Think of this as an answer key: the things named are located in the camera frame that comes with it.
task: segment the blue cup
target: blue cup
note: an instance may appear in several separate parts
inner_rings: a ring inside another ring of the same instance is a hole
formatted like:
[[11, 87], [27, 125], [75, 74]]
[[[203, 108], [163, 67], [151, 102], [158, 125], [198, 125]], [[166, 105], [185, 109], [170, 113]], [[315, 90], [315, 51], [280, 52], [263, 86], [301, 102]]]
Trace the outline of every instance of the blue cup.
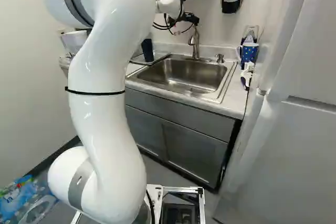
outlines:
[[242, 46], [237, 47], [237, 54], [241, 59], [241, 69], [244, 69], [246, 62], [256, 63], [258, 55], [259, 44], [258, 43], [244, 43]]

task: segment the faucet handle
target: faucet handle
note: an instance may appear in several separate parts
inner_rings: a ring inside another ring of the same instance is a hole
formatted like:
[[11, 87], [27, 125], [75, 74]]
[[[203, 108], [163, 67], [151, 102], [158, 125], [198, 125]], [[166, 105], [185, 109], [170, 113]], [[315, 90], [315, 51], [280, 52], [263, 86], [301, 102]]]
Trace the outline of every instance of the faucet handle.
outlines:
[[224, 55], [216, 54], [217, 63], [224, 63]]

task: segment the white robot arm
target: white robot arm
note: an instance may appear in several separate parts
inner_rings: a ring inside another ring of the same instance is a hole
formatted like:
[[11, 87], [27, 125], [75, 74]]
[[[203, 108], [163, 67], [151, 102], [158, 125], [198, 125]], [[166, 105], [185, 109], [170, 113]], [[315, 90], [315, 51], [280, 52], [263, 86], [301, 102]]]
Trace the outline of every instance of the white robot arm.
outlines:
[[130, 224], [144, 204], [146, 172], [125, 117], [125, 69], [150, 32], [155, 11], [178, 18], [181, 1], [46, 0], [46, 5], [64, 24], [92, 27], [71, 63], [67, 88], [84, 147], [54, 161], [50, 189], [99, 223]]

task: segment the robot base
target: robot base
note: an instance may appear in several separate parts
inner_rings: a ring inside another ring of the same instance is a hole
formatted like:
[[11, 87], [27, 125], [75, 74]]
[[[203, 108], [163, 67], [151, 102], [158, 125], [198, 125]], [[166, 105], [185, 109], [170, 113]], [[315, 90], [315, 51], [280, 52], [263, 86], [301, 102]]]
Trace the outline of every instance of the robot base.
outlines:
[[[160, 224], [162, 214], [162, 200], [166, 194], [171, 194], [187, 201], [190, 201], [189, 196], [193, 196], [195, 200], [193, 200], [192, 203], [197, 204], [197, 209], [199, 210], [198, 223], [205, 224], [205, 197], [204, 189], [202, 187], [167, 187], [148, 184], [147, 191], [151, 197], [154, 206], [155, 224]], [[144, 201], [149, 208], [149, 200], [147, 196], [145, 197]], [[77, 224], [81, 216], [81, 212], [76, 212], [71, 224]]]

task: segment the cabinet door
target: cabinet door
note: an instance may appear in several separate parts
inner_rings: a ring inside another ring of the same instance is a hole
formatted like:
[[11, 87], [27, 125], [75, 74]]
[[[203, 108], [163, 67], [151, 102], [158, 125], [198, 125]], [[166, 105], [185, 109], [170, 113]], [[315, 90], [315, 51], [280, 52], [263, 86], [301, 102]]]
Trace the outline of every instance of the cabinet door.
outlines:
[[163, 122], [163, 132], [169, 163], [215, 187], [227, 144], [167, 121]]
[[125, 112], [137, 145], [160, 159], [165, 159], [166, 147], [161, 119], [129, 106], [125, 107]]

